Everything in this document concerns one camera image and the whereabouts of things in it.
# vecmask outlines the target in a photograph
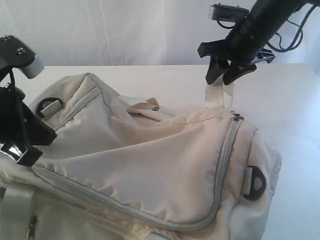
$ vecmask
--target white tabletop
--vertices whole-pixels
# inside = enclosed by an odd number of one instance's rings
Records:
[[[92,72],[126,96],[174,108],[203,106],[208,66],[48,66],[35,79],[16,73],[30,103],[66,75]],[[233,109],[282,154],[264,240],[320,239],[320,79],[304,64],[261,64],[235,82]]]

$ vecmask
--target white wall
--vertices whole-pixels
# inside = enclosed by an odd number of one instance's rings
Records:
[[[0,35],[16,35],[45,65],[207,64],[201,42],[225,38],[228,30],[208,19],[217,0],[0,0]],[[255,0],[222,0],[250,9]],[[301,22],[308,10],[292,16]],[[275,62],[320,66],[320,9],[304,28],[300,48],[278,54]],[[297,28],[281,29],[288,45]]]

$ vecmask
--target white backdrop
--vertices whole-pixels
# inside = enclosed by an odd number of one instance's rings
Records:
[[[223,39],[228,30],[209,20],[217,0],[0,0],[0,35],[16,35],[45,65],[207,64],[197,48]],[[250,9],[255,0],[221,0]],[[308,7],[292,16],[301,22]],[[304,28],[305,39],[276,62],[309,63],[320,69],[320,9]],[[289,44],[297,28],[281,33]]]

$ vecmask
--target white table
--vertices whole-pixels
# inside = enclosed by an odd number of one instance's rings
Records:
[[[66,75],[92,72],[122,95],[175,108],[203,106],[208,66],[48,66],[16,74],[26,103]],[[233,109],[283,157],[264,240],[320,239],[320,79],[304,64],[261,64],[235,82]]]

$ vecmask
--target black d-ring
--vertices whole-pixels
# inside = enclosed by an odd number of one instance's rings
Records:
[[[45,116],[42,114],[42,110],[45,108],[45,106],[44,106],[44,104],[45,103],[53,103],[53,102],[55,102],[55,101],[59,101],[59,103],[61,104],[61,106],[63,106],[63,101],[60,99],[60,98],[57,98],[57,97],[47,97],[47,98],[45,98],[45,99],[43,99],[41,102],[39,102],[39,104],[38,104],[38,106],[37,106],[37,108],[36,108],[36,114],[38,115],[38,116],[40,116],[41,118],[44,118]]]
[[[267,187],[267,180],[262,171],[257,166],[250,165],[247,168],[252,169],[251,186],[249,194],[243,194],[243,197],[247,200],[255,201],[264,194]],[[255,190],[256,178],[259,178],[261,180],[261,187],[258,190]]]

